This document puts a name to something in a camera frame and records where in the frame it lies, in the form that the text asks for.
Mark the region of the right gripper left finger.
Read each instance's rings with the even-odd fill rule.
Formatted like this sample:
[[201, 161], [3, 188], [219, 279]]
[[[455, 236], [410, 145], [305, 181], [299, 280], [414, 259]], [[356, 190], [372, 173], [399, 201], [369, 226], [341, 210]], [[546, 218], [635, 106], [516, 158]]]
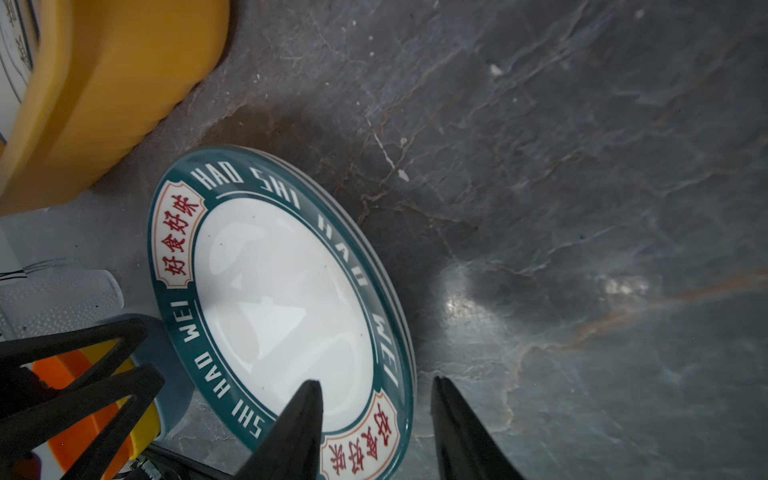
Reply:
[[307, 380], [234, 479], [317, 479], [322, 420], [321, 384]]

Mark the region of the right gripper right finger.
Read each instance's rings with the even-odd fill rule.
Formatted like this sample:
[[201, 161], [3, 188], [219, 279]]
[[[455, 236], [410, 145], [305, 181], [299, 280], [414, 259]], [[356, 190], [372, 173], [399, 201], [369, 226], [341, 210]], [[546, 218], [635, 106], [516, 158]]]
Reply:
[[447, 377], [433, 380], [431, 416], [441, 479], [524, 479]]

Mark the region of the green clover white plate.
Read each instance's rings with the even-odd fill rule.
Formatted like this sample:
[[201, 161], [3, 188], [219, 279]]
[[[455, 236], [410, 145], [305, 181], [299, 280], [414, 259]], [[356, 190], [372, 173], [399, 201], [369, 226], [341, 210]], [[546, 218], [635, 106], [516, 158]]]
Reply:
[[39, 46], [37, 10], [32, 0], [1, 0], [1, 144], [11, 138], [34, 69]]

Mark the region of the green rim text plate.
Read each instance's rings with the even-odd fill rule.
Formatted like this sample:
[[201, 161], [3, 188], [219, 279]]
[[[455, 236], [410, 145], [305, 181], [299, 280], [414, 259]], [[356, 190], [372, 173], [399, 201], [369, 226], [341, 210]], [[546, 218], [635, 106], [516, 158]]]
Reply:
[[254, 149], [192, 150], [158, 184], [148, 251], [181, 363], [244, 445], [258, 449], [300, 385], [316, 380], [318, 477], [394, 474], [417, 385], [382, 284], [322, 198]]

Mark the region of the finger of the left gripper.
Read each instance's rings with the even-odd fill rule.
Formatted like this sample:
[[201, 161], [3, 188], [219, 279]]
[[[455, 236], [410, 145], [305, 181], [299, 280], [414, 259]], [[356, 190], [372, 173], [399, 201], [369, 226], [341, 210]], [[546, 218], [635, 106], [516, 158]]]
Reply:
[[1, 372], [9, 373], [38, 360], [115, 340], [117, 344], [75, 383], [103, 380], [111, 376], [148, 337], [146, 319], [147, 316], [117, 316], [111, 322], [86, 329], [2, 342]]
[[1, 373], [1, 477], [26, 479], [34, 448], [117, 401], [126, 403], [63, 473], [65, 479], [100, 479], [130, 431], [164, 385], [151, 365], [88, 381], [72, 390], [46, 387], [31, 370]]

